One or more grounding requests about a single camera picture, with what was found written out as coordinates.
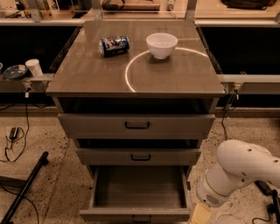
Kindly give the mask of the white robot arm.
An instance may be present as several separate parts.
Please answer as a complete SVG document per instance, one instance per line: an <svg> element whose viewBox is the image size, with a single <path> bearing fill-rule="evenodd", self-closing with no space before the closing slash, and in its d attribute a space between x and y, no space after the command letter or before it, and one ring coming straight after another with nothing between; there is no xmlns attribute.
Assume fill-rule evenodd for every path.
<svg viewBox="0 0 280 224"><path fill-rule="evenodd" d="M190 224L207 224L211 208L223 205L237 189L255 181L280 187L280 158L264 147L240 140L222 142L216 163L206 170L196 185L199 203L192 210Z"/></svg>

